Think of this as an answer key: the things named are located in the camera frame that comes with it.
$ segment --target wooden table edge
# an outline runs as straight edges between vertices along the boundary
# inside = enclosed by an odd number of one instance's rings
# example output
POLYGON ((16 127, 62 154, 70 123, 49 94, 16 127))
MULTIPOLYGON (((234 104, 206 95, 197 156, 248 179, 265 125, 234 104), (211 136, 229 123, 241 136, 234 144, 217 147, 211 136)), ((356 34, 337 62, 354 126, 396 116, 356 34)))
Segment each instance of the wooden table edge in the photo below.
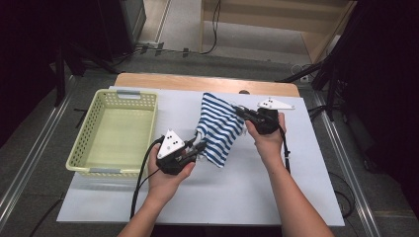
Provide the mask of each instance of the wooden table edge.
POLYGON ((122 73, 115 86, 218 93, 247 91, 251 95, 299 97, 297 86, 289 83, 158 73, 122 73))

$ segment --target blue and white striped fabric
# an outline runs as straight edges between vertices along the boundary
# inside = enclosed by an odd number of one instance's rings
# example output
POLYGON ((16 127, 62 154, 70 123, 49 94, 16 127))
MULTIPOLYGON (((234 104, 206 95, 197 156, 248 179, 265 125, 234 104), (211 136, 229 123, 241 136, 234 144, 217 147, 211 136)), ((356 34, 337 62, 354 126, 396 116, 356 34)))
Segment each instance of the blue and white striped fabric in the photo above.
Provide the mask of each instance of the blue and white striped fabric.
POLYGON ((204 93, 197 132, 207 143, 204 155, 216 166, 224 167, 234 140, 243 131, 244 119, 234 107, 210 93, 204 93))

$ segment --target yellow basket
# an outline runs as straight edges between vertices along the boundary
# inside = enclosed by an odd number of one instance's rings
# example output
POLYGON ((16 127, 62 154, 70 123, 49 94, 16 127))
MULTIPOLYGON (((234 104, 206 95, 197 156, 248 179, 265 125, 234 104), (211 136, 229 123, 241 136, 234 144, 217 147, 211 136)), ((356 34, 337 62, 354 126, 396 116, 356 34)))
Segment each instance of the yellow basket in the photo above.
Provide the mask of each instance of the yellow basket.
POLYGON ((84 176, 138 177, 152 142, 157 94, 99 90, 65 164, 84 176))

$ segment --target white table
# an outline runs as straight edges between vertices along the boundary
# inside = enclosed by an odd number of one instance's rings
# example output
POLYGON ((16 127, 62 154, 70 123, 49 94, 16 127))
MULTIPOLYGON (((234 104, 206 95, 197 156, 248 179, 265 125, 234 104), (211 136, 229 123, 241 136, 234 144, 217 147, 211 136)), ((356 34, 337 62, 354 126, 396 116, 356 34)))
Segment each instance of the white table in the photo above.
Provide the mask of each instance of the white table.
MULTIPOLYGON (((190 139, 200 118, 203 92, 143 88, 158 93, 155 138, 174 129, 190 139)), ((267 96, 213 93, 256 109, 267 96)), ((284 111, 292 175, 308 200, 330 226, 344 221, 302 98, 272 97, 295 106, 284 111)), ((60 222, 128 222, 136 180, 84 178, 74 175, 58 215, 60 222)), ((137 208, 148 186, 139 192, 137 208)), ((235 141, 224 168, 197 161, 193 174, 164 207, 157 223, 183 225, 278 225, 281 220, 266 170, 248 134, 235 141)))

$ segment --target black cable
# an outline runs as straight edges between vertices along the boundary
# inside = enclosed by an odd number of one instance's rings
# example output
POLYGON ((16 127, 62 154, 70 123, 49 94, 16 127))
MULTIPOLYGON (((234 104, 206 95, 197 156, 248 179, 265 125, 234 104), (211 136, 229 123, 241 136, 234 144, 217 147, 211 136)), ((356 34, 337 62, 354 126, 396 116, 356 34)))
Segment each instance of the black cable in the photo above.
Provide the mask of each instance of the black cable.
MULTIPOLYGON (((314 122, 314 120, 326 109, 327 109, 327 106, 319 106, 319 107, 307 110, 309 113, 313 113, 310 115, 311 122, 314 122)), ((332 110, 340 110, 340 105, 334 105, 332 110)))
POLYGON ((346 197, 344 194, 342 194, 341 192, 338 192, 338 191, 334 191, 335 192, 335 194, 337 194, 337 195, 340 195, 340 196, 342 196, 347 202, 348 202, 348 204, 349 204, 349 211, 348 211, 348 213, 346 213, 346 214, 342 214, 342 216, 344 217, 344 218, 347 218, 348 216, 350 216, 353 212, 354 212, 354 210, 355 210, 355 203, 356 203, 356 200, 355 200, 355 195, 354 195, 354 191, 352 190, 352 188, 351 188, 351 186, 348 184, 348 182, 346 182, 346 180, 345 179, 343 179, 342 177, 340 177, 339 175, 337 175, 337 174, 335 174, 335 173, 333 173, 333 172, 330 172, 330 171, 328 171, 327 172, 329 175, 333 175, 334 177, 337 177, 338 179, 340 179, 341 181, 343 181, 343 183, 348 187, 348 189, 349 189, 349 192, 351 193, 351 196, 352 196, 352 201, 350 201, 349 199, 348 199, 348 197, 346 197))
POLYGON ((291 173, 290 159, 289 159, 289 155, 291 152, 288 150, 288 147, 287 147, 286 133, 284 132, 281 126, 280 126, 280 134, 281 134, 281 137, 283 138, 283 143, 284 143, 284 156, 286 160, 286 169, 291 173))
POLYGON ((212 52, 216 47, 217 37, 216 37, 216 30, 218 29, 218 19, 219 19, 219 12, 221 11, 221 0, 218 0, 218 3, 215 6, 215 10, 213 11, 212 15, 212 31, 213 31, 213 44, 210 50, 206 52, 202 52, 201 54, 208 54, 212 52))
POLYGON ((357 232, 357 230, 355 230, 355 227, 354 227, 354 225, 352 225, 351 221, 349 221, 349 219, 346 219, 346 220, 347 220, 347 221, 348 221, 348 223, 351 225, 352 230, 354 230, 355 235, 356 235, 357 237, 359 237, 358 232, 357 232))
POLYGON ((46 211, 46 213, 43 215, 43 217, 40 219, 40 221, 38 221, 37 225, 35 226, 35 228, 32 230, 31 234, 29 235, 30 237, 33 237, 35 235, 35 233, 37 232, 38 228, 40 228, 40 226, 42 225, 43 221, 46 219, 46 217, 55 209, 56 206, 59 205, 60 202, 62 202, 64 200, 64 193, 61 194, 61 197, 59 197, 59 199, 46 211))
MULTIPOLYGON (((210 50, 205 51, 205 52, 195 52, 195 51, 180 51, 180 50, 174 50, 174 49, 163 49, 163 48, 147 48, 145 51, 151 50, 151 51, 163 51, 163 52, 180 52, 180 53, 188 53, 188 54, 201 54, 201 55, 205 55, 205 54, 209 54, 210 52, 212 52, 217 44, 217 36, 216 36, 216 31, 218 29, 218 20, 219 20, 219 12, 221 11, 221 0, 218 0, 215 9, 213 11, 213 15, 212 15, 212 31, 213 31, 213 36, 214 36, 214 40, 213 40, 213 44, 210 50)), ((141 45, 141 46, 137 46, 136 50, 134 52, 131 52, 127 55, 123 55, 120 57, 116 57, 114 59, 118 59, 121 58, 121 60, 113 65, 111 65, 112 67, 118 66, 121 63, 123 63, 127 58, 129 58, 130 56, 138 53, 138 52, 142 52, 143 48, 146 47, 145 45, 141 45)), ((101 68, 99 66, 91 66, 91 65, 85 65, 88 68, 101 68)))
POLYGON ((82 109, 77 109, 77 108, 74 109, 74 111, 75 112, 83 112, 83 115, 81 116, 80 121, 78 121, 77 124, 76 124, 76 127, 75 128, 77 129, 83 123, 83 120, 86 117, 88 111, 87 110, 82 110, 82 109))
POLYGON ((156 171, 154 171, 153 173, 151 173, 151 175, 149 175, 149 176, 147 176, 147 178, 145 178, 142 182, 141 182, 141 184, 139 185, 139 188, 141 189, 141 187, 142 187, 142 185, 145 183, 145 181, 147 181, 151 176, 153 176, 155 173, 157 173, 157 171, 159 171, 160 170, 160 168, 159 169, 157 169, 156 171))
MULTIPOLYGON (((302 65, 301 69, 302 69, 302 70, 304 70, 304 67, 305 67, 305 66, 310 67, 311 65, 312 65, 312 64, 304 64, 304 65, 302 65)), ((308 75, 310 75, 312 78, 315 78, 315 76, 313 76, 313 74, 311 74, 311 73, 308 73, 308 75)))
POLYGON ((349 205, 349 211, 347 213, 342 213, 343 218, 349 217, 352 212, 354 212, 355 207, 353 206, 352 202, 346 197, 342 192, 339 191, 333 191, 336 195, 340 195, 343 199, 345 199, 348 202, 349 205))
POLYGON ((142 164, 141 164, 141 169, 139 170, 138 180, 136 181, 135 191, 133 192, 133 196, 132 196, 132 204, 131 204, 130 218, 132 218, 135 215, 136 200, 138 198, 139 188, 141 188, 141 186, 143 184, 141 182, 141 177, 142 177, 142 174, 144 173, 144 167, 145 167, 145 163, 147 163, 148 155, 150 154, 150 151, 154 147, 154 145, 157 144, 157 143, 162 143, 163 140, 164 140, 164 136, 161 136, 157 140, 153 141, 151 143, 151 145, 148 147, 147 151, 145 152, 144 159, 142 160, 142 164))

